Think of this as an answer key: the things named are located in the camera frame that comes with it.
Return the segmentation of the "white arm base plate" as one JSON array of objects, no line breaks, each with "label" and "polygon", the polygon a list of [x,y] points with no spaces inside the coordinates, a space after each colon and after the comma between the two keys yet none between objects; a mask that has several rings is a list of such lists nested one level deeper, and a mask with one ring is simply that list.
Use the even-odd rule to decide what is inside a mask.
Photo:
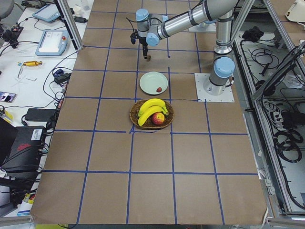
[{"label": "white arm base plate", "polygon": [[188,32],[216,33],[216,24],[201,23],[188,29]]},{"label": "white arm base plate", "polygon": [[216,86],[210,82],[209,73],[195,73],[195,86],[199,102],[234,103],[231,82]]}]

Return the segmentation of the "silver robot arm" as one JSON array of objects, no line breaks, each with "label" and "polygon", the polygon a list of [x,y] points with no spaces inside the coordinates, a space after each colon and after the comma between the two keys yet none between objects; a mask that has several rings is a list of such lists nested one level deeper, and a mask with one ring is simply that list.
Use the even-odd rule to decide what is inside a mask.
[{"label": "silver robot arm", "polygon": [[135,13],[137,28],[130,35],[131,43],[139,41],[143,56],[148,59],[149,46],[157,46],[161,40],[186,29],[199,27],[203,23],[215,24],[213,68],[204,81],[203,88],[208,94],[221,95],[229,87],[227,82],[233,78],[235,70],[232,60],[233,42],[254,1],[244,1],[235,18],[234,10],[238,3],[237,0],[202,0],[188,11],[172,18],[151,14],[147,9],[138,9]]}]

